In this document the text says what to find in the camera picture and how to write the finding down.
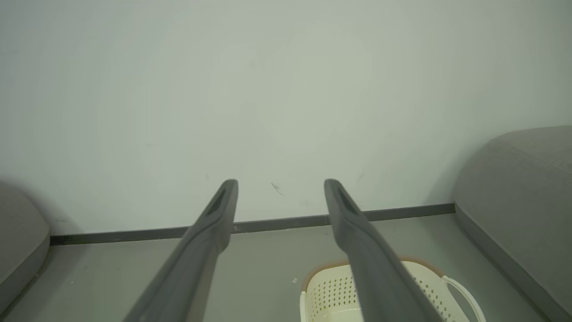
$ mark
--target white plastic basket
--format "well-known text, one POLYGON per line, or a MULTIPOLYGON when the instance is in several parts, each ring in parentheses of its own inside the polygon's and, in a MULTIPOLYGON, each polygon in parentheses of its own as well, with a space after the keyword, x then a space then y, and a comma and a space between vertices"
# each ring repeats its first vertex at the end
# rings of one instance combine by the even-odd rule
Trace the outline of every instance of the white plastic basket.
MULTIPOLYGON (((457 281, 417 260, 402 259, 414 281, 427 296, 445 322, 468 322, 447 285, 456 288, 471 305, 478 322, 485 322, 483 312, 471 293, 457 281)), ((314 269, 302 286, 301 322, 363 322, 362 309, 347 261, 314 269)))

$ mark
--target gray cushion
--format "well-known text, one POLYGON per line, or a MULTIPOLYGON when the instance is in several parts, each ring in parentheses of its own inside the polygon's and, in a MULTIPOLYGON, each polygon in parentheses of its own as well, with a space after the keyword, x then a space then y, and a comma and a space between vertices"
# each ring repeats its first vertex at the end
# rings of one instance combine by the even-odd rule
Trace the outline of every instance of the gray cushion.
POLYGON ((463 226, 529 298, 552 321, 571 321, 572 126, 492 140, 461 172, 455 203, 471 221, 463 226))
POLYGON ((42 265, 49 227, 34 205, 0 183, 0 313, 42 265))

